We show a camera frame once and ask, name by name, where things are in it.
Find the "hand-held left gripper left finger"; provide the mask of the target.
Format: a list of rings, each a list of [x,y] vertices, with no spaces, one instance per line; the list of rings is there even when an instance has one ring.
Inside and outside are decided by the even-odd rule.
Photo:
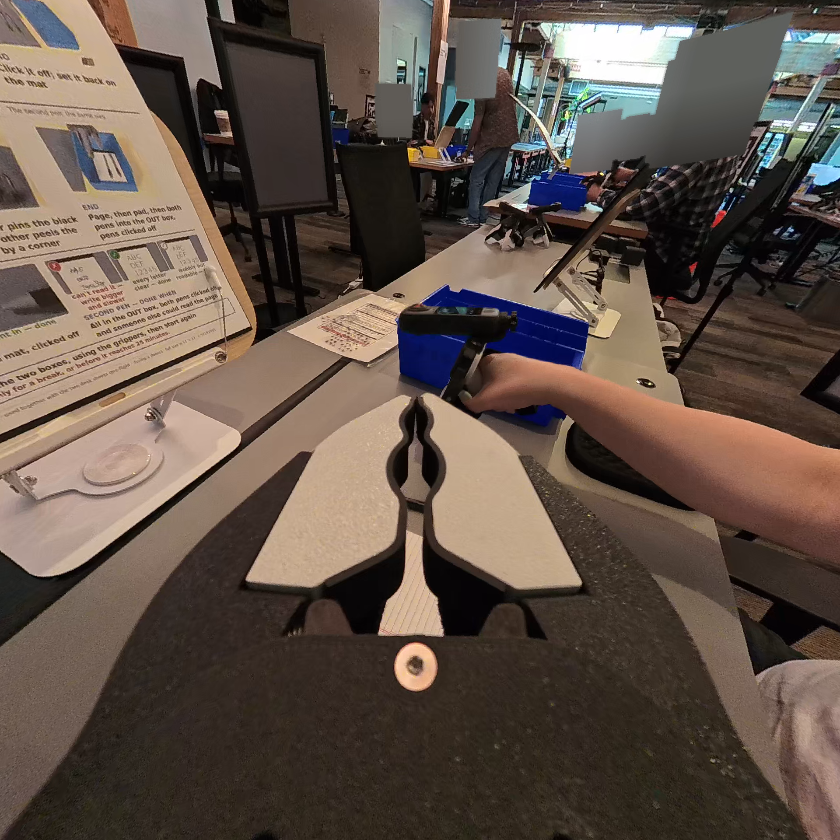
[[[252,590],[332,599],[346,616],[381,616],[403,581],[402,485],[415,400],[397,396],[316,447],[250,567]]]

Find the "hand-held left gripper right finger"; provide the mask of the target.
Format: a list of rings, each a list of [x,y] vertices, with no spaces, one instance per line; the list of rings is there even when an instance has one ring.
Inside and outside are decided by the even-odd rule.
[[[518,452],[433,394],[418,399],[423,445],[423,571],[442,618],[577,594],[583,581]]]

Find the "white lined notepad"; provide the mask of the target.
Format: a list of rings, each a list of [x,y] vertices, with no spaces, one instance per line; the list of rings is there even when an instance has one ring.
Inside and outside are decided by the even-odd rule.
[[[379,635],[441,637],[444,629],[438,600],[424,576],[424,540],[406,533],[405,568],[398,590],[385,604]]]

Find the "person's right forearm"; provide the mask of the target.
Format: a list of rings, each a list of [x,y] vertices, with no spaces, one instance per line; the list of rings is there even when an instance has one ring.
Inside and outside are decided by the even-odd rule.
[[[551,393],[585,432],[673,497],[838,568],[837,449],[570,368],[560,368]]]

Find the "person's right hand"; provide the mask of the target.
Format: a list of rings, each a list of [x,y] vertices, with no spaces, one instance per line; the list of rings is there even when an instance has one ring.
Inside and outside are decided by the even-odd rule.
[[[485,356],[476,374],[480,379],[479,389],[465,400],[474,413],[514,413],[542,405],[565,408],[587,380],[584,372],[573,367],[513,353]]]

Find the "blue plastic bin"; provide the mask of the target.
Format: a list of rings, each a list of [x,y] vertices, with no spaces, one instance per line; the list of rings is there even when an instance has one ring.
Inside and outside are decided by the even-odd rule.
[[[430,308],[496,308],[502,312],[516,312],[517,329],[508,332],[504,339],[490,343],[486,354],[494,351],[575,369],[582,366],[589,326],[577,318],[473,290],[452,290],[449,286],[436,289],[422,303]],[[397,337],[401,374],[441,392],[466,339],[446,335],[417,336],[402,329],[397,330]]]
[[[562,209],[580,212],[586,203],[587,184],[583,175],[544,171],[530,183],[527,204],[531,206],[559,204]]]

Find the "printed paper sheet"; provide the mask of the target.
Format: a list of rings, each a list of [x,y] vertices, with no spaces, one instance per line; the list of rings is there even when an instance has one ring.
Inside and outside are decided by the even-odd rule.
[[[397,320],[403,309],[402,300],[368,293],[289,332],[343,358],[371,364],[396,348]]]

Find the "spare hand-held gripper pair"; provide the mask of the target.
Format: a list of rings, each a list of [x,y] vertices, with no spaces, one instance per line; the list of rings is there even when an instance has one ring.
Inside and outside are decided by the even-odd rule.
[[[485,245],[498,247],[502,253],[509,253],[527,243],[547,248],[553,242],[545,215],[561,210],[561,203],[527,205],[501,201],[498,208],[500,222],[485,237]]]

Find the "black board document stand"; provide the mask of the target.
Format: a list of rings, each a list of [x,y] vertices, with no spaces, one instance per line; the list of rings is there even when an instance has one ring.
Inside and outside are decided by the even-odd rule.
[[[549,287],[556,287],[562,298],[571,304],[571,314],[584,321],[589,328],[589,334],[596,338],[609,338],[621,315],[616,310],[609,309],[602,294],[590,284],[578,265],[582,259],[588,258],[595,241],[606,233],[610,224],[639,192],[639,187],[627,184],[626,189],[616,196],[613,205],[601,213],[593,225],[545,271],[533,291],[540,293]]]

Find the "instruction sheet on stand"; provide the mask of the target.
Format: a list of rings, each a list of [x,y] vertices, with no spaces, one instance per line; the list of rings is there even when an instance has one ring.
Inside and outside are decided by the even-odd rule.
[[[154,117],[192,197],[192,168]],[[215,221],[200,213],[213,252],[251,330],[2,439],[2,554],[37,578],[80,568],[231,454],[233,427],[175,401],[175,393],[252,344],[256,313]]]

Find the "wooden edged desk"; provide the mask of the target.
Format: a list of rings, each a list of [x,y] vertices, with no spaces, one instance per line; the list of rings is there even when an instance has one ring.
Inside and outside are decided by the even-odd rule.
[[[530,197],[530,184],[521,185],[510,192],[500,194],[498,198],[488,201],[484,207],[490,211],[491,214],[501,213],[500,206],[502,204],[510,205],[528,217],[535,217],[530,205],[526,204],[526,199]],[[596,208],[584,208],[579,212],[569,211],[567,209],[560,209],[554,213],[546,212],[543,214],[544,220],[551,225],[559,225],[566,228],[586,229],[592,226],[601,215],[601,210]],[[618,237],[633,238],[636,240],[644,240],[648,236],[647,226],[642,222],[634,220],[613,219],[605,228],[608,235]]]

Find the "person's dark pants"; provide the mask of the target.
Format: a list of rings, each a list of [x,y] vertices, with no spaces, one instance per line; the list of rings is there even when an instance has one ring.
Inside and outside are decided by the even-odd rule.
[[[806,655],[788,645],[777,633],[754,621],[740,607],[738,608],[738,616],[752,670],[756,676],[777,665],[809,659]]]

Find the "black framed sign stand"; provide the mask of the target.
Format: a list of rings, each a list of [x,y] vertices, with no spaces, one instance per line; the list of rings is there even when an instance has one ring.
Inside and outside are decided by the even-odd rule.
[[[839,414],[839,363],[837,351],[801,391],[802,397],[835,414]]]

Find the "grey metal box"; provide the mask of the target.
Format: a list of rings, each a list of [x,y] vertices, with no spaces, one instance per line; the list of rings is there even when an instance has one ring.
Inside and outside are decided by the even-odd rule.
[[[808,322],[839,329],[839,279],[827,276],[817,281],[795,312]]]

